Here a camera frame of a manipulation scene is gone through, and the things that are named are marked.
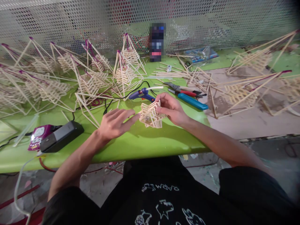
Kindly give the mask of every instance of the purple tip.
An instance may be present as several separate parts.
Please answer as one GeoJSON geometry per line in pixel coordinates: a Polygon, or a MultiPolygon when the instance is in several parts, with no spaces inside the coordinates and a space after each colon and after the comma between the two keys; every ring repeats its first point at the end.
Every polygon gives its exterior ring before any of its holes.
{"type": "Polygon", "coordinates": [[[290,72],[292,72],[292,70],[284,70],[281,73],[290,73],[290,72]]]}

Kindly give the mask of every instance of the electrical cable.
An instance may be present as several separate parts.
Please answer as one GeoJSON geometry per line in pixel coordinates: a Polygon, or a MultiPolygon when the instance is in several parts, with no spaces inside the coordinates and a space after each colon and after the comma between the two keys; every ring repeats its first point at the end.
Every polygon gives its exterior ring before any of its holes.
{"type": "MultiPolygon", "coordinates": [[[[124,98],[127,98],[132,92],[138,90],[138,89],[143,85],[143,83],[147,83],[147,84],[148,84],[148,87],[150,87],[150,84],[148,83],[148,81],[143,81],[143,82],[140,84],[140,86],[138,86],[136,89],[134,89],[134,90],[132,90],[131,92],[129,92],[129,94],[126,95],[125,97],[115,97],[114,99],[124,99],[124,98]]],[[[105,98],[105,110],[104,110],[104,112],[103,112],[103,115],[105,115],[105,114],[107,113],[107,110],[108,110],[110,104],[112,103],[112,101],[113,101],[113,99],[110,101],[109,105],[106,107],[106,98],[105,98]]]]}
{"type": "Polygon", "coordinates": [[[17,138],[17,137],[18,137],[18,136],[12,137],[11,139],[9,139],[9,140],[7,141],[6,144],[1,145],[0,148],[2,148],[2,147],[5,146],[5,145],[8,145],[9,142],[10,142],[12,139],[15,139],[15,138],[17,138]]]}
{"type": "Polygon", "coordinates": [[[19,172],[15,173],[15,174],[0,173],[0,175],[8,176],[8,177],[14,177],[14,176],[16,176],[18,173],[19,173],[19,172]]]}
{"type": "Polygon", "coordinates": [[[297,155],[296,150],[295,150],[294,147],[293,147],[293,144],[300,144],[300,142],[289,142],[289,143],[287,143],[287,144],[284,146],[284,151],[285,151],[285,153],[286,153],[289,157],[291,157],[291,158],[297,158],[298,155],[297,155]],[[288,150],[287,150],[287,147],[288,147],[288,146],[291,147],[293,155],[290,155],[290,154],[288,153],[288,150]]]}
{"type": "Polygon", "coordinates": [[[32,161],[33,159],[35,159],[35,157],[33,157],[32,159],[28,160],[21,168],[20,170],[20,173],[19,173],[19,177],[18,177],[18,180],[17,180],[17,183],[16,183],[16,187],[15,187],[15,192],[14,192],[14,204],[15,204],[15,207],[16,209],[27,216],[27,222],[26,222],[26,225],[29,224],[30,222],[30,218],[31,218],[31,213],[30,212],[27,212],[23,209],[21,209],[18,205],[18,188],[19,188],[19,185],[20,185],[20,181],[21,181],[21,177],[22,177],[22,173],[23,173],[23,170],[25,168],[25,166],[27,165],[27,163],[29,163],[30,161],[32,161]]]}
{"type": "MultiPolygon", "coordinates": [[[[143,83],[147,83],[147,84],[148,84],[148,87],[150,87],[150,84],[148,83],[148,81],[143,81],[143,82],[140,84],[140,86],[138,86],[136,89],[134,89],[134,90],[132,90],[131,92],[129,92],[129,94],[126,95],[125,97],[115,97],[114,99],[124,99],[124,98],[127,98],[132,92],[138,90],[138,89],[143,85],[143,83]]],[[[106,98],[101,98],[101,96],[99,96],[99,98],[94,99],[94,101],[95,101],[95,100],[102,100],[102,101],[104,101],[104,103],[105,103],[105,110],[104,110],[104,112],[103,112],[103,115],[105,115],[105,114],[107,113],[108,108],[110,107],[110,104],[112,103],[112,101],[113,101],[114,99],[112,99],[112,100],[110,101],[110,103],[108,104],[108,106],[106,106],[106,98]]]]}
{"type": "MultiPolygon", "coordinates": [[[[49,171],[49,172],[53,172],[53,173],[55,173],[55,172],[56,172],[56,170],[52,170],[52,169],[48,168],[47,166],[45,166],[45,164],[42,162],[42,158],[39,158],[39,161],[40,161],[40,164],[41,164],[41,166],[42,166],[42,167],[43,167],[45,170],[47,170],[47,171],[49,171]]],[[[115,170],[115,169],[108,168],[108,167],[102,167],[102,168],[100,168],[100,169],[96,169],[96,170],[93,170],[93,171],[84,172],[83,174],[87,174],[87,173],[96,172],[96,171],[99,171],[99,170],[102,170],[102,169],[109,169],[109,170],[113,170],[113,171],[115,171],[115,172],[117,172],[117,173],[119,173],[119,174],[122,174],[122,175],[123,175],[123,173],[121,173],[121,172],[119,172],[119,171],[117,171],[117,170],[115,170]]]]}
{"type": "MultiPolygon", "coordinates": [[[[30,136],[30,135],[32,135],[32,133],[33,133],[33,132],[26,133],[25,136],[30,136]]],[[[9,139],[9,140],[7,141],[6,144],[1,145],[0,148],[2,148],[2,147],[5,146],[5,145],[8,145],[9,142],[10,142],[12,139],[15,139],[15,138],[17,138],[17,137],[18,137],[18,136],[12,137],[11,139],[9,139]]]]}

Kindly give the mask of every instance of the blue tool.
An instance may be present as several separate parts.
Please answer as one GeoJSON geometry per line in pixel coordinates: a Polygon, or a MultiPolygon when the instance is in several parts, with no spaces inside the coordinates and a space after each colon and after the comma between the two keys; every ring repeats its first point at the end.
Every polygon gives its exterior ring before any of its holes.
{"type": "Polygon", "coordinates": [[[155,98],[152,97],[151,95],[148,95],[149,89],[152,89],[152,88],[142,88],[142,90],[138,90],[138,91],[134,92],[133,94],[131,94],[129,96],[129,99],[145,98],[151,102],[154,102],[155,98]]]}
{"type": "Polygon", "coordinates": [[[178,93],[178,92],[175,92],[174,90],[172,89],[168,89],[168,91],[172,92],[173,94],[177,95],[178,98],[182,99],[183,101],[191,104],[192,106],[200,109],[200,110],[206,110],[208,109],[208,105],[206,104],[203,104],[199,101],[197,101],[196,99],[184,94],[184,93],[178,93]]]}

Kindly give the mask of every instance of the white cable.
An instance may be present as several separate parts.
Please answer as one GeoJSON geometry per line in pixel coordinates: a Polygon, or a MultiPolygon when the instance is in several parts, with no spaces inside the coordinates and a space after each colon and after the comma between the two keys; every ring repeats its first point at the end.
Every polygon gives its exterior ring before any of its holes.
{"type": "Polygon", "coordinates": [[[16,209],[26,215],[28,217],[27,219],[27,222],[26,222],[26,225],[29,224],[29,221],[30,221],[30,218],[31,218],[31,213],[30,212],[26,212],[25,210],[21,209],[19,206],[18,206],[18,188],[19,188],[19,185],[20,185],[20,180],[21,180],[21,176],[22,176],[22,173],[23,173],[23,170],[26,166],[27,163],[29,163],[31,160],[33,160],[34,158],[28,160],[21,168],[20,172],[19,172],[19,177],[18,177],[18,180],[17,180],[17,184],[16,184],[16,187],[15,187],[15,193],[14,193],[14,204],[15,204],[15,207],[16,209]]]}
{"type": "Polygon", "coordinates": [[[149,87],[149,88],[146,88],[146,90],[151,90],[151,89],[162,89],[163,86],[156,86],[156,87],[149,87]]]}

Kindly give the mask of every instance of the cartoon drawing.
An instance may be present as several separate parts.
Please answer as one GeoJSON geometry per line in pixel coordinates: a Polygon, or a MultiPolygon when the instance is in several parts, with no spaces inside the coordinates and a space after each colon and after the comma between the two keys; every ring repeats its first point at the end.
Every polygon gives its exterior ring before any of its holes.
{"type": "Polygon", "coordinates": [[[135,219],[135,225],[149,225],[149,220],[152,217],[152,215],[150,213],[146,213],[144,210],[141,210],[141,212],[142,214],[138,215],[135,219]]]}
{"type": "Polygon", "coordinates": [[[155,191],[154,184],[144,184],[144,187],[142,188],[142,192],[144,192],[146,189],[152,189],[152,191],[155,191]]]}
{"type": "Polygon", "coordinates": [[[167,202],[166,200],[160,200],[159,204],[156,206],[156,210],[160,215],[160,219],[162,219],[163,216],[166,216],[166,218],[169,220],[168,213],[174,211],[174,207],[172,203],[167,202]]]}
{"type": "Polygon", "coordinates": [[[196,214],[192,213],[189,209],[185,210],[184,208],[182,208],[182,211],[185,215],[185,218],[187,219],[187,222],[190,225],[205,225],[203,219],[201,219],[196,214]]]}

